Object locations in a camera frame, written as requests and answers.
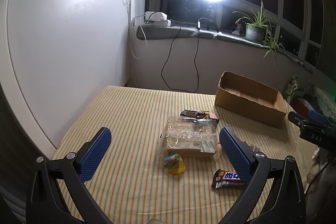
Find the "metal screw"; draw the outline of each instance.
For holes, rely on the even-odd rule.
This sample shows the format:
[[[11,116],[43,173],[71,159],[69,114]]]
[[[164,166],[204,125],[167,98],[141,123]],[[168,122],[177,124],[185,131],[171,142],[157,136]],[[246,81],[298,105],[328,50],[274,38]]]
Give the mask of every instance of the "metal screw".
[[[73,159],[75,156],[76,156],[75,153],[70,152],[70,153],[67,154],[67,159],[71,160],[71,159]]]
[[[38,163],[43,162],[43,157],[42,157],[42,156],[41,156],[41,157],[38,157],[38,158],[36,159],[36,162],[38,162]]]
[[[288,159],[290,162],[294,162],[294,161],[295,161],[294,157],[292,157],[292,156],[288,156],[287,159]]]
[[[259,159],[262,159],[263,157],[265,157],[265,154],[263,152],[257,152],[255,156]]]

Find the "striped tablecloth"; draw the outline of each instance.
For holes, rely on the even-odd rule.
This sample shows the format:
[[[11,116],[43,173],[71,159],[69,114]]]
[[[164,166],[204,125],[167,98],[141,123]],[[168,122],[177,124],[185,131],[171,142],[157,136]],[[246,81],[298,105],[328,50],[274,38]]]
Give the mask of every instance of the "striped tablecloth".
[[[213,160],[184,160],[186,170],[176,177],[164,170],[160,155],[160,134],[169,116],[184,109],[209,110],[220,118],[217,134],[230,126],[270,158],[293,155],[305,180],[316,147],[301,140],[287,118],[282,128],[273,128],[215,107],[214,100],[214,95],[108,86],[73,124],[53,158],[77,152],[100,127],[108,127],[112,143],[85,185],[114,224],[141,224],[151,218],[171,224],[217,224],[240,194],[237,189],[211,188],[217,169],[233,171],[223,151]],[[268,180],[251,217],[260,213],[270,186]],[[63,181],[60,187],[71,213],[80,218]]]

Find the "spider plant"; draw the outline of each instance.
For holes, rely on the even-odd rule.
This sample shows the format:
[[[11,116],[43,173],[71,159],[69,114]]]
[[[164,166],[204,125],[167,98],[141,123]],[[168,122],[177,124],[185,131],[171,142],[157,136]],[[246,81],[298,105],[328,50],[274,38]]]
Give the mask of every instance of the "spider plant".
[[[242,20],[242,19],[247,19],[248,21],[250,21],[249,26],[254,26],[254,27],[258,27],[258,28],[261,28],[261,29],[265,29],[266,32],[269,30],[269,27],[270,27],[270,22],[267,18],[265,18],[266,16],[266,11],[264,10],[264,4],[263,4],[263,1],[261,1],[261,7],[260,7],[260,11],[257,12],[257,14],[255,12],[253,12],[253,10],[250,8],[250,10],[252,11],[253,13],[253,16],[250,17],[249,15],[241,12],[241,11],[234,11],[233,13],[241,13],[243,14],[244,16],[241,17],[240,19],[238,19],[236,21],[236,23],[239,21],[239,20]]]
[[[268,43],[269,50],[265,53],[264,58],[269,52],[272,52],[274,54],[280,47],[282,47],[283,50],[286,52],[285,48],[281,44],[278,44],[278,39],[274,37],[270,31],[268,31],[268,33],[266,34],[264,44],[267,44],[267,43]],[[274,65],[276,61],[277,61],[276,56],[274,55]]]

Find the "white power adapter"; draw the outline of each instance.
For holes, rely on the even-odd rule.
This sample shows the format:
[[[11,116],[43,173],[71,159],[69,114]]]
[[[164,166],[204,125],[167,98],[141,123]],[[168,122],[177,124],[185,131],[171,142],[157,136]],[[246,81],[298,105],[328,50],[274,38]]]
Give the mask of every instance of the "white power adapter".
[[[166,19],[166,20],[161,20],[161,21],[154,21],[154,25],[155,26],[170,27],[170,20]]]
[[[163,12],[145,12],[145,20],[162,21],[167,20],[167,15]]]

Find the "gray fabric on windowsill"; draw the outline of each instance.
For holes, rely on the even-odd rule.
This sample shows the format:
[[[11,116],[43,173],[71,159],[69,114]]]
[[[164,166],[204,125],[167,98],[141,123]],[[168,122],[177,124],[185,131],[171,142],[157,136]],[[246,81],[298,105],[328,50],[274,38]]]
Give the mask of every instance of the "gray fabric on windowsill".
[[[177,33],[179,32],[180,27],[179,26],[163,27],[163,26],[154,26],[152,24],[149,24],[149,25],[142,25],[142,29],[146,35],[147,40],[160,40],[160,39],[174,39]],[[140,40],[144,40],[144,36],[141,31],[140,25],[137,28],[136,37]],[[181,27],[181,31],[179,32],[177,36],[177,38],[197,38],[197,37],[198,37],[197,29],[191,28],[191,27]],[[230,34],[230,33],[222,33],[222,32],[217,33],[213,31],[200,30],[199,38],[200,39],[218,39],[221,41],[238,43],[238,44],[242,44],[242,45],[246,45],[246,46],[254,47],[254,48],[263,48],[265,50],[269,49],[269,47],[267,46],[248,41],[244,37],[239,37],[237,35]],[[302,61],[295,58],[294,56],[287,54],[286,52],[282,52],[282,51],[278,51],[278,53],[286,56],[287,58],[299,64],[300,66],[303,66],[310,73],[313,73],[313,70],[310,67],[306,66]]]

